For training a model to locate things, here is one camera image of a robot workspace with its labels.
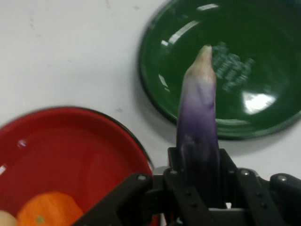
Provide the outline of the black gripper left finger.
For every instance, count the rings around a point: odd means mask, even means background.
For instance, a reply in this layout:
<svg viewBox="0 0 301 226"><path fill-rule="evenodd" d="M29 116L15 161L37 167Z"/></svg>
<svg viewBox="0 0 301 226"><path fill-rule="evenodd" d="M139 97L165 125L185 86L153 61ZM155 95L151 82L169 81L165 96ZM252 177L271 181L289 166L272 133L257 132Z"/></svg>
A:
<svg viewBox="0 0 301 226"><path fill-rule="evenodd" d="M185 184L175 147L168 158L162 173L130 175L74 225L147 226L154 215L164 214L169 226L210 226L212 215L196 189Z"/></svg>

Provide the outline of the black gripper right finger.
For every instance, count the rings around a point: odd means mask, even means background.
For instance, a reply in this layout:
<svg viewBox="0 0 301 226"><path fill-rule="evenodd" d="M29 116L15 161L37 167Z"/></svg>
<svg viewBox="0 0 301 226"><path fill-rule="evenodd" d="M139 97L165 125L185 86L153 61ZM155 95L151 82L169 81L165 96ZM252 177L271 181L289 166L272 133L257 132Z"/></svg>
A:
<svg viewBox="0 0 301 226"><path fill-rule="evenodd" d="M223 197L231 207L246 211L246 222L254 226L299 226L301 224L301 180L277 173L269 180L252 169L238 168L221 149Z"/></svg>

